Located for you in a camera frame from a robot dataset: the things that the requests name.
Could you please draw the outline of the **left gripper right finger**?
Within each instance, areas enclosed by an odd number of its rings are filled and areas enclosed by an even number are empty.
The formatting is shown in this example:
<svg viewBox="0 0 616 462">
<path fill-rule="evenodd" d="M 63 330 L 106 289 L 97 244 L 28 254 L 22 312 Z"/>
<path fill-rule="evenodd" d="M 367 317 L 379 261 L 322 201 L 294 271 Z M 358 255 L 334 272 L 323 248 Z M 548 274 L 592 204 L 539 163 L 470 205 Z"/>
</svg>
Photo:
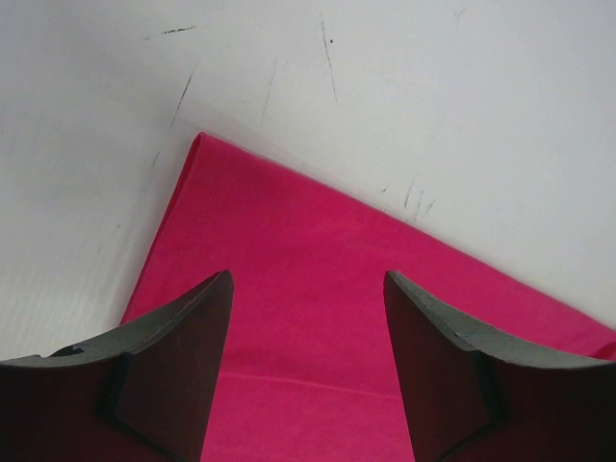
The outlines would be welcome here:
<svg viewBox="0 0 616 462">
<path fill-rule="evenodd" d="M 615 365 L 508 334 L 403 275 L 384 304 L 418 461 L 611 461 Z"/>
</svg>

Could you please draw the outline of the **pink t shirt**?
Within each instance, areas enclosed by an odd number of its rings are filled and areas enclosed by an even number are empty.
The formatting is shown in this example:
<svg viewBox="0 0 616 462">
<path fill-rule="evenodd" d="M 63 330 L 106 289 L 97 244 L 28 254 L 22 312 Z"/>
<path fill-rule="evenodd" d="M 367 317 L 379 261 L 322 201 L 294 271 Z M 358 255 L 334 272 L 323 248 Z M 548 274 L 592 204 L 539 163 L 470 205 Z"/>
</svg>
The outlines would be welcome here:
<svg viewBox="0 0 616 462">
<path fill-rule="evenodd" d="M 383 279 L 524 339 L 599 358 L 615 333 L 303 175 L 207 134 L 129 301 L 132 320 L 229 270 L 234 302 L 206 461 L 409 461 Z"/>
</svg>

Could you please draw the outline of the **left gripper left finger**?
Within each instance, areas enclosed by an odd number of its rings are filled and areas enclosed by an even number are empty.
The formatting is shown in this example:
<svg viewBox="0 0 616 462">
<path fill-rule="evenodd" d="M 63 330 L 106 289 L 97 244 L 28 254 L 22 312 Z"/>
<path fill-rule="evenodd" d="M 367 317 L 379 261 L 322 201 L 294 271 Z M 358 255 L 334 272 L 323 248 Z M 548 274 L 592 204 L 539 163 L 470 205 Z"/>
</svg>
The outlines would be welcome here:
<svg viewBox="0 0 616 462">
<path fill-rule="evenodd" d="M 220 271 L 101 335 L 4 361 L 2 459 L 199 460 L 233 293 Z"/>
</svg>

